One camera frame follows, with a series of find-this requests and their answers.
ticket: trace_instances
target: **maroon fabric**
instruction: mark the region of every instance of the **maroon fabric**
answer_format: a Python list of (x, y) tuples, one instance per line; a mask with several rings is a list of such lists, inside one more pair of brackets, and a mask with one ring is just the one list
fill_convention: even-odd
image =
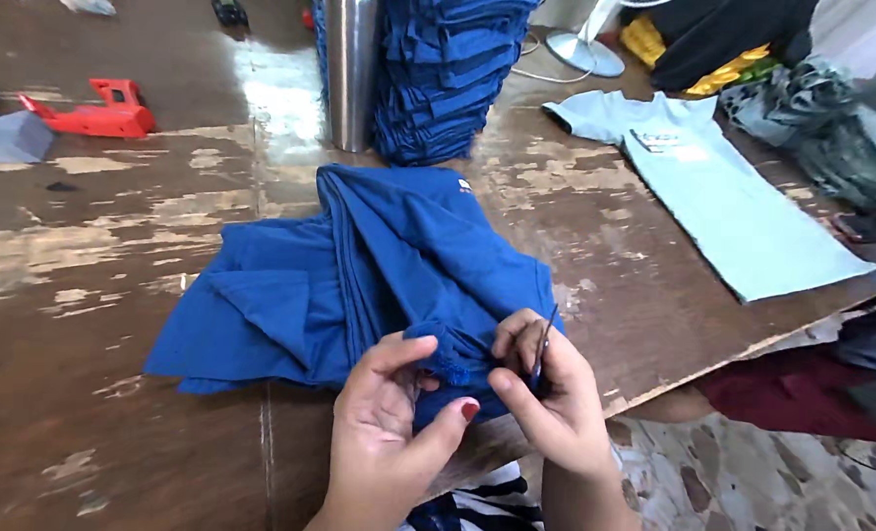
[(717, 411), (764, 430), (876, 441), (876, 424), (846, 393), (876, 371), (831, 356), (834, 343), (736, 362), (697, 380)]

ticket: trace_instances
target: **red nail polish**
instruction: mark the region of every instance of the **red nail polish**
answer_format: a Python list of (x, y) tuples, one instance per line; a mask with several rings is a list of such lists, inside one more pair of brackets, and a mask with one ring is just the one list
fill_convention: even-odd
[(470, 422), (474, 419), (474, 416), (478, 414), (480, 411), (480, 406), (478, 404), (467, 403), (461, 406), (460, 414), (464, 416), (464, 420)]

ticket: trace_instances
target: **left hand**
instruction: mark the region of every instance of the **left hand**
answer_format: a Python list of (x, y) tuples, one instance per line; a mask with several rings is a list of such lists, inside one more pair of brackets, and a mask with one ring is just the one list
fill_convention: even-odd
[(456, 399), (412, 436), (419, 388), (438, 384), (417, 378), (410, 364), (437, 346), (434, 336), (397, 332), (360, 358), (333, 409), (329, 489), (308, 530), (393, 531), (422, 501), (480, 408), (473, 398)]

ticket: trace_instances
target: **wooden table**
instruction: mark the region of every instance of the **wooden table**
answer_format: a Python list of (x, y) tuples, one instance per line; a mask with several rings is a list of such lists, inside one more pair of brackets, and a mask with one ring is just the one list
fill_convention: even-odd
[[(206, 2), (130, 0), (116, 18), (0, 2), (0, 113), (56, 107), (88, 77), (136, 79), (143, 141), (62, 136), (49, 162), (0, 166), (0, 530), (296, 529), (326, 488), (333, 395), (279, 384), (198, 397), (140, 368), (225, 222), (317, 211), (327, 162), (312, 35), (293, 2), (248, 0), (232, 38)], [(540, 103), (616, 80), (511, 76), (464, 173), (491, 223), (550, 264), (570, 338), (608, 414), (876, 295), (876, 273), (742, 306), (613, 147), (572, 138)], [(521, 68), (575, 74), (540, 49)], [(836, 209), (749, 138), (729, 138), (817, 219)], [(61, 181), (75, 192), (49, 192)], [(876, 246), (856, 250), (876, 261)], [(435, 490), (527, 451), (508, 417), (473, 429)]]

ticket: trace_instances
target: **shirt sleeve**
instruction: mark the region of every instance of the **shirt sleeve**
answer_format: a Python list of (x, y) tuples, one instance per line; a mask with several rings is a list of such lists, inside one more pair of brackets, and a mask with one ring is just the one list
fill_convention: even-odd
[(618, 145), (627, 128), (627, 120), (625, 114), (618, 111), (624, 106), (611, 102), (615, 93), (602, 90), (583, 92), (569, 96), (562, 103), (543, 103), (543, 111), (575, 136)]

